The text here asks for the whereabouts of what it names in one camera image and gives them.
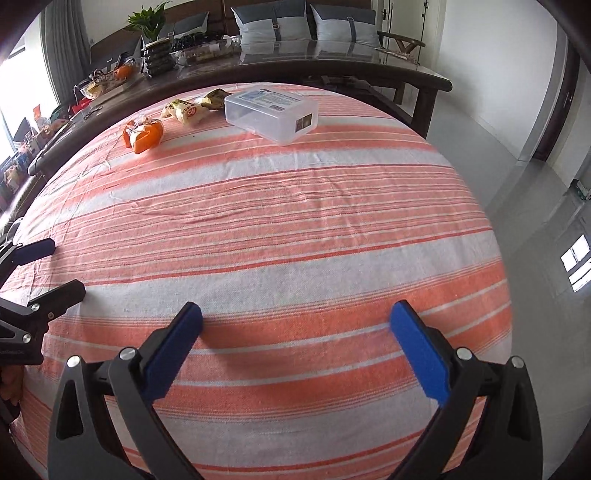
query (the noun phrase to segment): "round table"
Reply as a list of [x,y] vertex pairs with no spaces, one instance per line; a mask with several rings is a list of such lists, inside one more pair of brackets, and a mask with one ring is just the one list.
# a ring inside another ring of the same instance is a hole
[[[44,363],[27,368],[14,432],[40,471],[65,360],[139,346],[187,301],[202,308],[204,331],[155,407],[208,480],[394,471],[436,409],[388,328],[398,300],[454,347],[508,358],[511,308],[495,237],[447,160],[357,100],[276,87],[319,103],[318,127],[295,143],[273,145],[211,112],[195,128],[165,121],[163,142],[135,155],[121,140],[125,119],[73,157],[27,212],[15,242],[50,236],[58,247],[19,268],[2,296],[26,304],[74,278],[87,288],[51,322]],[[168,101],[142,113],[158,116]],[[144,465],[109,408],[130,460]]]

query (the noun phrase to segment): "pillow strap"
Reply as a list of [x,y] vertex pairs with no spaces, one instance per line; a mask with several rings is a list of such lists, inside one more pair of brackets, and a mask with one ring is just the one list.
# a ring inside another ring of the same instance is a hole
[[351,27],[351,43],[357,42],[357,32],[355,30],[355,20],[353,17],[347,17],[349,21],[349,26]]
[[281,33],[279,32],[279,23],[277,23],[277,14],[275,7],[271,6],[271,21],[273,22],[273,32],[275,32],[275,40],[281,41]]

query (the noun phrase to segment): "blue gripper pad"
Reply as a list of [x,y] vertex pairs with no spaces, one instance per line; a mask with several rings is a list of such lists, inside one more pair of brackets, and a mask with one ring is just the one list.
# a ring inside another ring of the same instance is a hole
[[422,327],[421,320],[407,303],[399,301],[394,304],[390,328],[425,395],[437,400],[440,407],[443,406],[450,395],[449,371]]
[[167,328],[166,336],[144,370],[142,398],[153,403],[164,398],[173,384],[185,358],[191,351],[195,340],[203,331],[201,309],[187,302],[181,312]]
[[27,265],[35,260],[53,255],[56,251],[56,243],[51,238],[44,238],[23,247],[18,247],[12,253],[12,263],[15,265]]

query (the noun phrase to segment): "table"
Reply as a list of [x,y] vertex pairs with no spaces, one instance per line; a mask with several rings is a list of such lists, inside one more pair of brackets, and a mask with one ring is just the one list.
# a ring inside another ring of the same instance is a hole
[[438,91],[449,92],[452,83],[438,73],[403,60],[380,48],[333,41],[294,40],[242,46],[236,55],[207,61],[194,67],[173,70],[153,79],[144,79],[133,88],[102,103],[102,110],[79,121],[32,163],[29,173],[53,175],[72,155],[115,122],[169,96],[193,89],[229,82],[301,83],[309,77],[355,77],[373,86],[402,89],[405,84],[419,89],[413,115],[395,102],[379,95],[363,94],[372,105],[385,108],[423,137],[431,122]]
[[195,128],[166,121],[163,143],[135,155],[120,139],[124,119],[35,199],[15,242],[50,235],[57,251],[17,270],[2,296],[24,302],[73,278],[87,288],[82,304],[50,323],[44,363],[27,368],[15,434],[39,470],[64,361],[140,345],[189,300],[203,310],[204,331],[156,409],[208,480],[391,473],[436,408],[388,329],[397,300],[454,347],[507,360],[499,250],[447,160],[357,100],[276,87],[319,102],[319,126],[292,145],[212,112]]

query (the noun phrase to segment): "plastic box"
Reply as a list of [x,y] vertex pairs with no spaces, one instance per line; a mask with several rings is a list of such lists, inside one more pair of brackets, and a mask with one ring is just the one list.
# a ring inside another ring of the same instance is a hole
[[266,86],[225,99],[226,120],[278,145],[287,145],[318,125],[318,102]]

